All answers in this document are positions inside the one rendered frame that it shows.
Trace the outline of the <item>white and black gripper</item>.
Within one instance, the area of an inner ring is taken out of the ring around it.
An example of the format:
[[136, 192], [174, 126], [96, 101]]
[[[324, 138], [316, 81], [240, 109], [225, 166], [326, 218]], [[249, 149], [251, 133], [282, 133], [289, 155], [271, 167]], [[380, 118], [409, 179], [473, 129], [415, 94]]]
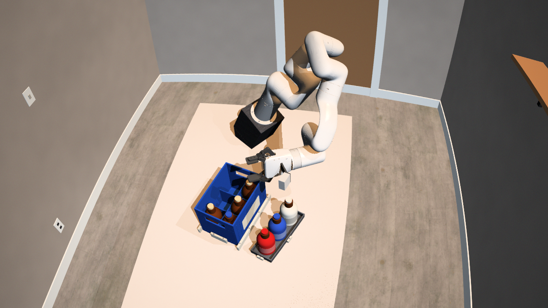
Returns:
[[[281, 163], [285, 166], [287, 173], [294, 170], [294, 160], [287, 148], [271, 150], [269, 147], [261, 150], [254, 156], [245, 158], [248, 165], [262, 162], [262, 172], [257, 174], [248, 175], [249, 183], [255, 181], [263, 181], [264, 183], [270, 183], [273, 177], [278, 177], [283, 174], [281, 170]], [[264, 174], [264, 176], [262, 176]]]

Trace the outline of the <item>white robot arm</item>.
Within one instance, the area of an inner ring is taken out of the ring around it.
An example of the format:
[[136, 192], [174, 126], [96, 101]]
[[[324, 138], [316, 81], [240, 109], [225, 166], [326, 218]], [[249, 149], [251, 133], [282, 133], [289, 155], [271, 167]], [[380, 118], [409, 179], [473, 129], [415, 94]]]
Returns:
[[272, 124], [282, 103], [289, 110], [295, 110], [320, 84], [316, 93], [319, 125], [313, 122], [303, 125], [301, 137], [304, 146], [290, 149], [294, 170], [326, 159], [325, 150], [337, 130], [337, 103], [348, 76], [348, 68], [331, 58], [343, 51], [344, 45], [339, 40], [317, 31], [308, 33], [304, 44], [284, 65], [286, 74], [280, 71], [272, 73], [259, 101], [250, 109], [256, 123]]

